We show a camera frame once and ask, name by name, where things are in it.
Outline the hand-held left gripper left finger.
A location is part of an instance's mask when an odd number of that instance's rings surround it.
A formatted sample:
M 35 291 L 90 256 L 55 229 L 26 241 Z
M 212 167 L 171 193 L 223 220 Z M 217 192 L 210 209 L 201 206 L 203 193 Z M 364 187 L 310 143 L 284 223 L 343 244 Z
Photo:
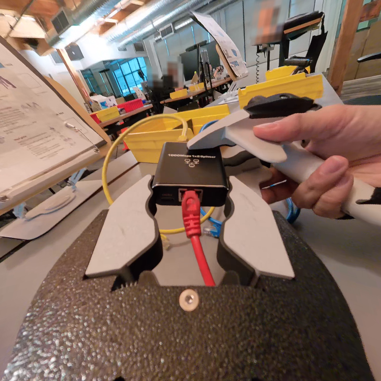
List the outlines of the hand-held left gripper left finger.
M 144 176 L 108 208 L 85 271 L 87 278 L 116 275 L 122 280 L 138 280 L 160 263 L 163 245 L 152 181 L 152 175 Z

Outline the black loudspeaker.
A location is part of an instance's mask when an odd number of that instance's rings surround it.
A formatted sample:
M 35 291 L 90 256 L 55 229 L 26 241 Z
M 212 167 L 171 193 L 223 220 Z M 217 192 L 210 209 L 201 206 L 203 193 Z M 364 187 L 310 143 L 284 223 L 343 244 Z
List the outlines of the black loudspeaker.
M 80 61 L 84 58 L 84 55 L 78 44 L 72 43 L 65 47 L 65 51 L 71 61 Z

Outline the wooden support post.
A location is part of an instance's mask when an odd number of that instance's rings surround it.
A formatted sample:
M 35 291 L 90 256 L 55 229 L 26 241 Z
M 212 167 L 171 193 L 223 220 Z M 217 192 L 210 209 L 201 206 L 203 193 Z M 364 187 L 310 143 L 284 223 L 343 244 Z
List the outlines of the wooden support post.
M 338 96 L 341 95 L 344 82 L 355 79 L 359 67 L 357 59 L 364 51 L 369 28 L 358 31 L 363 14 L 364 1 L 349 0 L 345 3 L 340 32 L 335 41 L 328 81 Z

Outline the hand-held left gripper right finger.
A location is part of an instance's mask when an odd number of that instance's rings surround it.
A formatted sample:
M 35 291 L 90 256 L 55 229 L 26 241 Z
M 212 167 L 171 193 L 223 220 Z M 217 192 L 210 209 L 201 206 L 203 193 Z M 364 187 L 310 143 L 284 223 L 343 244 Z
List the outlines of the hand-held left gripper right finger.
M 217 247 L 222 269 L 236 272 L 239 280 L 295 277 L 273 211 L 259 189 L 230 176 L 224 215 Z

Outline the red plastic bin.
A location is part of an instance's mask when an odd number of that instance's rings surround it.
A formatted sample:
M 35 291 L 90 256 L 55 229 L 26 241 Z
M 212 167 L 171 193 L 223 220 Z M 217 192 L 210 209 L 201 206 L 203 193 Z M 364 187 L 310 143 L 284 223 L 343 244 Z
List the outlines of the red plastic bin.
M 129 113 L 144 106 L 143 101 L 140 98 L 132 99 L 130 101 L 123 102 L 117 107 L 123 110 L 122 113 Z

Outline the instruction sheet on wooden stand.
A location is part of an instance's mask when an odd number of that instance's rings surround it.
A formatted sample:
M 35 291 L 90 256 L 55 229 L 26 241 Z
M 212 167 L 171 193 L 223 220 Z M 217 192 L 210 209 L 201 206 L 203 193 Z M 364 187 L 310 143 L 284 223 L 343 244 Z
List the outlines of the instruction sheet on wooden stand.
M 89 164 L 106 155 L 110 139 L 64 88 L 57 89 L 55 81 L 45 79 L 106 144 L 96 154 L 84 154 L 18 187 L 10 200 L 1 198 L 1 215 L 13 212 L 16 216 L 15 221 L 1 229 L 1 237 L 31 241 L 44 235 L 102 186 L 101 180 L 80 178 Z

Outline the black standing desk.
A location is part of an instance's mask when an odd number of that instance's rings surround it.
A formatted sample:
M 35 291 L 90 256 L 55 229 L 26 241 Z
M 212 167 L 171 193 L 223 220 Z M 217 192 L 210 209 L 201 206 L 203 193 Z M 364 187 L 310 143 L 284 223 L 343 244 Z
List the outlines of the black standing desk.
M 320 29 L 319 35 L 312 36 L 306 54 L 306 58 L 310 61 L 310 73 L 312 74 L 315 72 L 317 61 L 328 34 L 328 32 L 325 31 L 324 20 L 325 13 L 319 11 L 304 13 L 286 20 L 284 23 L 282 39 L 280 41 L 279 66 L 286 65 L 286 60 L 290 59 L 290 41 L 296 40 L 297 38 L 306 34 L 308 31 Z

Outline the large black screen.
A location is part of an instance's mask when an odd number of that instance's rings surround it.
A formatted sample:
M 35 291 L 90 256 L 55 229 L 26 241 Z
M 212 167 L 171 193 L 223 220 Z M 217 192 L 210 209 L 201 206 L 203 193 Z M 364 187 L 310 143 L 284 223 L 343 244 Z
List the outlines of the large black screen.
M 206 61 L 212 66 L 212 69 L 217 68 L 220 65 L 220 58 L 216 50 L 216 41 L 207 43 L 206 40 L 202 41 L 199 45 L 199 53 L 206 51 L 207 59 L 203 56 L 203 63 Z M 199 72 L 198 64 L 199 59 L 197 56 L 197 44 L 186 48 L 184 53 L 180 54 L 181 62 L 183 64 L 183 74 L 185 81 L 189 81 L 193 78 L 194 72 Z

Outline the silver air duct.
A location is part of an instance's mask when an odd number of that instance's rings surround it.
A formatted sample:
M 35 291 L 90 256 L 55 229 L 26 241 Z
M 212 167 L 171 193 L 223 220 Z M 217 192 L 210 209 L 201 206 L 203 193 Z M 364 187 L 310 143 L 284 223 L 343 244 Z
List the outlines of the silver air duct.
M 193 22 L 193 12 L 212 14 L 236 1 L 190 0 L 150 1 L 140 10 L 127 16 L 118 26 L 105 34 L 108 42 L 122 51 L 127 45 L 150 36 L 169 36 Z
M 188 1 L 81 1 L 62 7 L 51 21 L 47 44 L 56 49 L 94 33 L 108 44 L 122 46 L 143 40 L 188 7 Z

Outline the printed instruction sheet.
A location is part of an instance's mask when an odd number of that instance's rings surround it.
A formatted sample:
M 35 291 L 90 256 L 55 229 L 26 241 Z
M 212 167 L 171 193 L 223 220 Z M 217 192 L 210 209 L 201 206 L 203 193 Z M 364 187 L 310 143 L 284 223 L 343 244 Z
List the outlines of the printed instruction sheet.
M 50 83 L 1 38 L 0 190 L 6 201 L 16 189 L 106 141 Z

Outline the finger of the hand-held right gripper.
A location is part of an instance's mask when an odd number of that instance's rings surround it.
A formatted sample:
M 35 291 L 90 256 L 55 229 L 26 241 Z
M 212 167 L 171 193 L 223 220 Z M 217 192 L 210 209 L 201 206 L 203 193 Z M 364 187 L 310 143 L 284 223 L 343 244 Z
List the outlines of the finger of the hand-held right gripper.
M 249 121 L 249 113 L 244 109 L 238 110 L 200 131 L 187 143 L 187 148 L 188 150 L 204 150 L 222 145 L 239 145 L 251 150 L 253 131 L 249 128 L 252 125 L 244 126 L 246 121 Z
M 224 150 L 223 165 L 227 177 L 236 177 L 253 191 L 272 178 L 271 170 L 246 150 Z

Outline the large yellow plastic bin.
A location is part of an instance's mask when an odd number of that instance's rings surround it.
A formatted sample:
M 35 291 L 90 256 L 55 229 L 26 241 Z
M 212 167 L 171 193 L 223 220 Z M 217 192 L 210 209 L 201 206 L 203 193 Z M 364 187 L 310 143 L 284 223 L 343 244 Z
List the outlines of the large yellow plastic bin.
M 238 89 L 239 107 L 243 109 L 256 96 L 269 97 L 283 93 L 307 97 L 312 100 L 319 99 L 323 96 L 323 75 L 307 76 L 300 73 Z
M 278 79 L 289 79 L 296 76 L 293 80 L 305 79 L 311 71 L 311 67 L 306 68 L 298 67 L 294 65 L 285 65 L 272 70 L 268 70 L 265 73 L 266 81 L 278 80 Z

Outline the wooden document stand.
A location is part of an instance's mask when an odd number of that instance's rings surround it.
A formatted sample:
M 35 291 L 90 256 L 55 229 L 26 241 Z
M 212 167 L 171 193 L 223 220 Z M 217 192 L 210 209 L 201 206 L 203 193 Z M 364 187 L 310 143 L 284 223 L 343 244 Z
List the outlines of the wooden document stand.
M 223 66 L 233 81 L 245 78 L 249 72 L 235 43 L 209 15 L 191 12 L 192 19 L 202 26 L 216 41 L 216 50 Z

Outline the black network splitter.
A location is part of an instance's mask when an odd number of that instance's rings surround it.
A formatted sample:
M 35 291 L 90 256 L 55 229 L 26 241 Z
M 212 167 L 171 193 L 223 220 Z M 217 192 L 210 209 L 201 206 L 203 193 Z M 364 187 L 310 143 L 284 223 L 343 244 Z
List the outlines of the black network splitter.
M 202 207 L 223 206 L 229 182 L 220 148 L 188 150 L 184 142 L 164 143 L 151 188 L 158 205 L 181 206 L 192 190 Z

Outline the person's right hand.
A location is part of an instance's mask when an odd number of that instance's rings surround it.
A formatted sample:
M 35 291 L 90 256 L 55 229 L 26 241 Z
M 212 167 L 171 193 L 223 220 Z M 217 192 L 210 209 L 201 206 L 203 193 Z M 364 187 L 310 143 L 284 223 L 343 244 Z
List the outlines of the person's right hand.
M 254 135 L 273 142 L 309 141 L 306 150 L 324 163 L 309 178 L 295 182 L 270 168 L 261 184 L 263 199 L 272 204 L 292 198 L 296 207 L 317 216 L 351 219 L 342 210 L 354 178 L 381 185 L 380 106 L 333 105 L 254 126 Z

